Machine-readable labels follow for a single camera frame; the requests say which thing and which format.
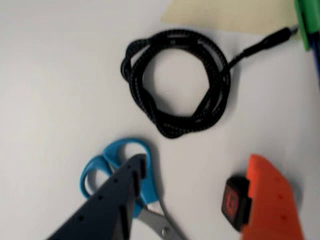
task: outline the orange object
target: orange object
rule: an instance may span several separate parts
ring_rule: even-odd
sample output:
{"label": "orange object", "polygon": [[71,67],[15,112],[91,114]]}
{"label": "orange object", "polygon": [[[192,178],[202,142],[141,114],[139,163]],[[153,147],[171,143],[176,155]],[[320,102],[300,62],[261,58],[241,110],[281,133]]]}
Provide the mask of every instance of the orange object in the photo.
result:
{"label": "orange object", "polygon": [[242,240],[303,240],[293,192],[282,174],[264,157],[251,155],[246,178],[252,203]]}

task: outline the scissors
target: scissors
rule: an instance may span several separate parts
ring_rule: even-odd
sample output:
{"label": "scissors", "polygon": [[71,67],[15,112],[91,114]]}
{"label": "scissors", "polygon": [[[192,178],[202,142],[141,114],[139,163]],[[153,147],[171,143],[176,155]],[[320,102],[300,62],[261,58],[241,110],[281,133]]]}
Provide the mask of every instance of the scissors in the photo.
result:
{"label": "scissors", "polygon": [[85,185],[88,174],[92,171],[103,171],[107,176],[111,176],[113,172],[121,166],[118,151],[119,148],[126,144],[138,144],[145,150],[146,155],[146,177],[141,182],[140,198],[135,202],[133,217],[141,220],[154,230],[163,240],[185,240],[175,226],[171,223],[169,217],[163,214],[153,212],[148,209],[148,204],[160,202],[157,188],[154,181],[153,166],[151,153],[148,146],[141,140],[136,138],[125,138],[117,140],[108,145],[102,155],[98,155],[91,159],[85,166],[80,177],[80,189],[85,198],[89,198]]}

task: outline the cable connector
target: cable connector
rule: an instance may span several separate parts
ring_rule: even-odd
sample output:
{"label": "cable connector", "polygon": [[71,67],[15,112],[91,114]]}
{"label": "cable connector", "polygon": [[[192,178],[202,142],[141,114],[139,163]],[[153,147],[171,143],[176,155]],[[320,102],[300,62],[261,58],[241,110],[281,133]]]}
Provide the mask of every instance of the cable connector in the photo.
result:
{"label": "cable connector", "polygon": [[295,35],[298,32],[298,26],[285,27],[272,33],[271,35],[265,37],[261,42],[245,49],[243,54],[245,57],[249,57],[257,52],[262,50],[273,48],[277,45],[280,45],[290,39],[291,36]]}

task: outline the black braided cable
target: black braided cable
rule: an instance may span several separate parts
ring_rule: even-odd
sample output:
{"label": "black braided cable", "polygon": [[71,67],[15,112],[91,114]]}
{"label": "black braided cable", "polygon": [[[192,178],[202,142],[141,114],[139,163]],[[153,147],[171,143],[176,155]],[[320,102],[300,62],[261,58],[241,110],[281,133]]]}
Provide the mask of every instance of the black braided cable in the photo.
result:
{"label": "black braided cable", "polygon": [[[274,33],[271,38],[245,49],[228,63],[220,48],[206,36],[194,31],[173,29],[159,32],[147,39],[135,40],[126,49],[121,74],[129,83],[132,97],[139,108],[156,125],[162,135],[174,139],[190,132],[212,127],[223,115],[230,91],[230,69],[240,60],[263,49],[278,45],[291,36],[289,28]],[[160,51],[184,50],[202,61],[209,81],[209,89],[192,116],[174,116],[157,108],[151,94],[143,87],[147,65]],[[132,64],[132,58],[141,55]]]}

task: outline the green object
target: green object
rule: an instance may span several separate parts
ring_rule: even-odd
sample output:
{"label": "green object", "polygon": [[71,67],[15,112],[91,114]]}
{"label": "green object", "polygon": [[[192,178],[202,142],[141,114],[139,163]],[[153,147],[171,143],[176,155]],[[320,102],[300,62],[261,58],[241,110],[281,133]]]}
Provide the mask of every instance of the green object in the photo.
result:
{"label": "green object", "polygon": [[320,0],[294,0],[294,5],[304,48],[309,51],[309,34],[320,31]]}

